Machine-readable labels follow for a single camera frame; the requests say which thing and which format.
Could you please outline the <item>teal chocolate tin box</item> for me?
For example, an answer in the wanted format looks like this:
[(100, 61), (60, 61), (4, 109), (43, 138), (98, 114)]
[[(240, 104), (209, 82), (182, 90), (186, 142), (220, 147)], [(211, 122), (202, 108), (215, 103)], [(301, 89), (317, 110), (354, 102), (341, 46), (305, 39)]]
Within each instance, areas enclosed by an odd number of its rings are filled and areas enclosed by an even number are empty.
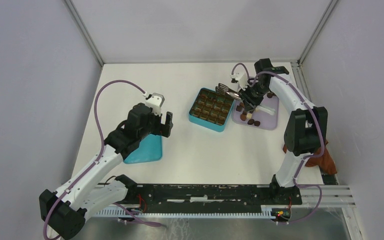
[(191, 105), (188, 119), (201, 127), (223, 132), (231, 115), (234, 99), (208, 88), (201, 88)]

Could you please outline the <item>metal tongs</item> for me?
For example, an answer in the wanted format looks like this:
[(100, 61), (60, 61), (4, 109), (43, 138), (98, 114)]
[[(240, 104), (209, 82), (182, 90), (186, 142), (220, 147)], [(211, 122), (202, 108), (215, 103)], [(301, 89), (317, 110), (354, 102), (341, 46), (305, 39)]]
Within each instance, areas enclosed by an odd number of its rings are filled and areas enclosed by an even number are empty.
[[(219, 94), (231, 97), (235, 100), (242, 102), (241, 97), (240, 97), (240, 88), (238, 90), (233, 90), (233, 89), (229, 88), (227, 85), (219, 83), (215, 87), (215, 91)], [(274, 108), (269, 107), (269, 106), (265, 106), (265, 105), (261, 106), (261, 104), (258, 105), (255, 110), (249, 111), (248, 113), (255, 112), (255, 111), (263, 111), (263, 112), (268, 113), (269, 115), (272, 115), (272, 116), (277, 113), (277, 111)]]

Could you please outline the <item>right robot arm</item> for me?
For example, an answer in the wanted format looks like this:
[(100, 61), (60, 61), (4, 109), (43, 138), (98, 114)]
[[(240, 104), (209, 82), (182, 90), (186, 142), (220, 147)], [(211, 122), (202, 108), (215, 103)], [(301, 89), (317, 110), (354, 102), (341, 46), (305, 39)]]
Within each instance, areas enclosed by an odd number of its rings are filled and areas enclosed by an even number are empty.
[(328, 111), (317, 107), (295, 87), (284, 66), (273, 66), (269, 58), (254, 63), (256, 75), (239, 84), (238, 95), (247, 112), (256, 111), (264, 97), (276, 95), (289, 114), (283, 141), (286, 147), (284, 160), (269, 185), (269, 199), (282, 204), (295, 196), (299, 188), (297, 178), (310, 158), (324, 153)]

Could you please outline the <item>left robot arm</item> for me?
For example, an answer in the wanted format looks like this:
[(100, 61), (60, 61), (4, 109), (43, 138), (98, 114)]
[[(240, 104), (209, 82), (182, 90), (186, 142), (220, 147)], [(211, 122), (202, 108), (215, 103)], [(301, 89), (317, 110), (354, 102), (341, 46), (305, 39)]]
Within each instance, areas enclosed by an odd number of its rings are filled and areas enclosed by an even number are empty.
[(142, 140), (149, 135), (168, 138), (173, 128), (173, 114), (168, 111), (165, 122), (155, 114), (154, 107), (144, 103), (136, 104), (115, 130), (101, 138), (99, 152), (88, 164), (66, 183), (54, 191), (44, 190), (39, 196), (41, 218), (44, 221), (42, 234), (48, 240), (48, 228), (65, 240), (75, 237), (85, 223), (96, 213), (123, 201), (133, 203), (137, 190), (123, 183), (119, 177), (108, 186), (95, 190), (112, 169), (121, 164), (136, 151)]

